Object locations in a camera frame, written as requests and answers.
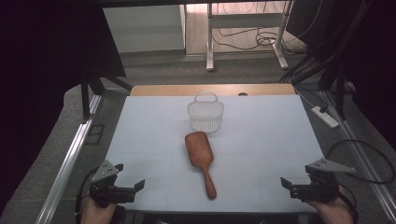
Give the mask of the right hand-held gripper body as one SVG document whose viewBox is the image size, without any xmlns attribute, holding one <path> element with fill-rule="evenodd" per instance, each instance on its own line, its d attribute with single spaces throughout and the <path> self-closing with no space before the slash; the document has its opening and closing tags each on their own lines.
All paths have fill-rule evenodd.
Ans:
<svg viewBox="0 0 396 224">
<path fill-rule="evenodd" d="M 336 173 L 354 174 L 356 169 L 335 161 L 319 159 L 307 166 L 314 169 L 313 174 L 308 174 L 308 185 L 294 185 L 289 189 L 290 197 L 305 201 L 328 203 L 338 197 L 339 187 L 335 177 Z"/>
</svg>

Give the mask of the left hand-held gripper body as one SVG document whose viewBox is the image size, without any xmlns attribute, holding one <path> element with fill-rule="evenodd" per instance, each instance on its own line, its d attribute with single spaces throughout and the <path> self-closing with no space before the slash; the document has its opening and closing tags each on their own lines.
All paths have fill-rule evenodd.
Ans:
<svg viewBox="0 0 396 224">
<path fill-rule="evenodd" d="M 103 208 L 111 203 L 132 203 L 134 188 L 119 188 L 115 185 L 119 171 L 109 161 L 103 161 L 93 175 L 89 195 Z"/>
</svg>

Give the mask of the brown wooden paddle hairbrush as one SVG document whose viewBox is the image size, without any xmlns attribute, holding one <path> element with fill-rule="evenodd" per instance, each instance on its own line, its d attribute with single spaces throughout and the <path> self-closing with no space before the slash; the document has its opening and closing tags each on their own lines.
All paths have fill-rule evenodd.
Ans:
<svg viewBox="0 0 396 224">
<path fill-rule="evenodd" d="M 185 136 L 185 145 L 191 165 L 199 167 L 204 176 L 206 195 L 210 200 L 217 197 L 217 191 L 208 171 L 214 160 L 213 152 L 205 132 L 189 133 Z"/>
</svg>

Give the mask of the white plastic lattice basket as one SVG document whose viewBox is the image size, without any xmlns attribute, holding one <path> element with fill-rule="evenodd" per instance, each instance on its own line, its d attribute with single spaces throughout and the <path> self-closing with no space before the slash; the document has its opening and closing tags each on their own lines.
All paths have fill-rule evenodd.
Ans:
<svg viewBox="0 0 396 224">
<path fill-rule="evenodd" d="M 224 104 L 212 91 L 202 91 L 188 104 L 191 127 L 197 132 L 213 133 L 220 128 Z"/>
</svg>

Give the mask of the person's left hand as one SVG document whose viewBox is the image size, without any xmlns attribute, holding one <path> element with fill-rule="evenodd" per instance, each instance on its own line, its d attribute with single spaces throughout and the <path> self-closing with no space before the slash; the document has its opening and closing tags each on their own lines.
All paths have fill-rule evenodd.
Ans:
<svg viewBox="0 0 396 224">
<path fill-rule="evenodd" d="M 100 207 L 94 199 L 88 197 L 83 206 L 80 224 L 110 224 L 116 207 L 114 203 L 106 208 Z"/>
</svg>

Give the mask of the person's right hand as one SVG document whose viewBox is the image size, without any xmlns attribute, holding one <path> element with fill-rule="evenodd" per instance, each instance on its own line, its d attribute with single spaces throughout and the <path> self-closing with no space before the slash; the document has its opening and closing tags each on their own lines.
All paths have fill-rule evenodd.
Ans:
<svg viewBox="0 0 396 224">
<path fill-rule="evenodd" d="M 307 201 L 317 213 L 308 219 L 308 224 L 354 224 L 349 206 L 341 199 L 336 198 L 329 203 Z"/>
</svg>

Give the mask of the dark square floor socket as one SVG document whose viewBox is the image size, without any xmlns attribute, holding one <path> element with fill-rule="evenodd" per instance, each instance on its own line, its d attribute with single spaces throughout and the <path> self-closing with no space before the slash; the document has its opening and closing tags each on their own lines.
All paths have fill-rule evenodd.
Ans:
<svg viewBox="0 0 396 224">
<path fill-rule="evenodd" d="M 97 146 L 100 144 L 104 134 L 105 124 L 92 125 L 85 139 L 85 145 Z"/>
</svg>

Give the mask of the white power strip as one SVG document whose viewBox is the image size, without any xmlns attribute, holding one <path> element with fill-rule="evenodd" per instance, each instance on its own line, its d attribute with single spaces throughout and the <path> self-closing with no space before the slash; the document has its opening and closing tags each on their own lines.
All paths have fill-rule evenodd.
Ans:
<svg viewBox="0 0 396 224">
<path fill-rule="evenodd" d="M 323 121 L 329 128 L 333 129 L 339 126 L 339 123 L 333 119 L 327 112 L 321 111 L 319 106 L 314 106 L 311 111 Z"/>
</svg>

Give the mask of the pale blue table sheet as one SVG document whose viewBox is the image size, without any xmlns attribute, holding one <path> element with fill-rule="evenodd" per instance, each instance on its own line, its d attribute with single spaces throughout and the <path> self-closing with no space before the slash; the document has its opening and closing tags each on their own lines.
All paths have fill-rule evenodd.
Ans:
<svg viewBox="0 0 396 224">
<path fill-rule="evenodd" d="M 305 166 L 322 158 L 297 95 L 223 96 L 221 127 L 208 138 L 209 173 L 217 197 L 206 196 L 200 169 L 191 165 L 184 138 L 191 133 L 189 96 L 130 96 L 120 114 L 107 159 L 123 164 L 116 181 L 145 187 L 129 207 L 160 213 L 309 213 L 280 183 L 309 181 Z"/>
</svg>

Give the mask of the black metal stand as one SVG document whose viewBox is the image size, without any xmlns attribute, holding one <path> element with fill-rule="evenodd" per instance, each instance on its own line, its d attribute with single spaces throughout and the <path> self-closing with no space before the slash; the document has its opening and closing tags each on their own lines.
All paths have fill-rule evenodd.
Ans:
<svg viewBox="0 0 396 224">
<path fill-rule="evenodd" d="M 318 87 L 321 90 L 327 91 L 333 83 L 335 86 L 335 109 L 341 120 L 345 120 L 344 113 L 344 95 L 346 82 L 346 73 L 341 64 L 325 69 L 321 79 L 318 82 Z"/>
<path fill-rule="evenodd" d="M 83 123 L 86 123 L 92 114 L 89 101 L 89 90 L 92 90 L 95 95 L 103 95 L 105 93 L 106 88 L 101 80 L 102 77 L 127 91 L 131 91 L 133 88 L 132 85 L 118 77 L 111 76 L 98 69 L 91 69 L 83 72 L 80 80 Z"/>
</svg>

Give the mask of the black curtain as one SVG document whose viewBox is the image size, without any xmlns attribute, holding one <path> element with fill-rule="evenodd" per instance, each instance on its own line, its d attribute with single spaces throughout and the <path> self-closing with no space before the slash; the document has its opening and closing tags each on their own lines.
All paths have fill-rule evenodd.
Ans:
<svg viewBox="0 0 396 224">
<path fill-rule="evenodd" d="M 0 216 L 82 76 L 124 74 L 100 7 L 0 0 Z"/>
<path fill-rule="evenodd" d="M 335 55 L 362 3 L 367 10 L 318 86 L 326 90 L 343 74 L 358 108 L 396 149 L 396 0 L 296 0 L 287 31 L 323 63 Z"/>
</svg>

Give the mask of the white cabinet panel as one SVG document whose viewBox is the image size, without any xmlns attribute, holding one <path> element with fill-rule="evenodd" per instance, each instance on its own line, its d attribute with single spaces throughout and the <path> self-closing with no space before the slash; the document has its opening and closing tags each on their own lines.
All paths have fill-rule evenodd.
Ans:
<svg viewBox="0 0 396 224">
<path fill-rule="evenodd" d="M 182 5 L 113 7 L 103 11 L 119 53 L 185 48 Z"/>
</svg>

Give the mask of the aluminium floor rail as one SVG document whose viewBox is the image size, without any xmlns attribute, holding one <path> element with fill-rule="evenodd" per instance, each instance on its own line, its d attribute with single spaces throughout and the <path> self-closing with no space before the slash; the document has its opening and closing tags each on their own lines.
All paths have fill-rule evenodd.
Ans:
<svg viewBox="0 0 396 224">
<path fill-rule="evenodd" d="M 345 119 L 339 115 L 336 110 L 335 101 L 332 95 L 327 91 L 320 91 L 319 95 L 328 104 L 328 111 L 332 114 L 334 119 L 339 123 L 339 128 L 343 137 L 347 140 L 351 147 L 351 153 L 361 168 L 362 173 L 366 178 L 378 181 L 379 174 L 375 170 L 369 157 L 363 151 L 363 147 L 356 141 L 356 136 L 348 125 Z M 375 197 L 387 215 L 391 224 L 396 224 L 396 199 L 391 195 L 389 188 L 385 184 L 370 183 L 371 189 L 374 191 Z"/>
<path fill-rule="evenodd" d="M 68 179 L 72 174 L 74 165 L 77 162 L 78 155 L 82 149 L 83 143 L 88 135 L 89 129 L 92 126 L 92 121 L 97 111 L 97 107 L 101 103 L 102 97 L 94 95 L 89 103 L 89 116 L 86 121 L 78 126 L 77 133 L 65 155 L 64 161 L 60 167 L 56 178 L 50 188 L 49 194 L 44 201 L 44 204 L 38 214 L 35 224 L 50 224 L 59 202 L 62 198 L 66 188 Z"/>
</svg>

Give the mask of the white metal desk frame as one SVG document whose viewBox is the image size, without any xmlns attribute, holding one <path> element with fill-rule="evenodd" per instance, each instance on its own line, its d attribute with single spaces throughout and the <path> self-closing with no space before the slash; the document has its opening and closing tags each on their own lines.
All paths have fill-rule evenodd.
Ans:
<svg viewBox="0 0 396 224">
<path fill-rule="evenodd" d="M 206 46 L 206 70 L 214 70 L 214 47 L 212 31 L 218 28 L 278 28 L 275 41 L 271 46 L 282 69 L 288 69 L 289 65 L 281 49 L 282 37 L 290 15 L 292 0 L 285 3 L 284 9 L 277 13 L 253 13 L 253 14 L 213 14 L 212 4 L 207 5 L 208 35 Z"/>
</svg>

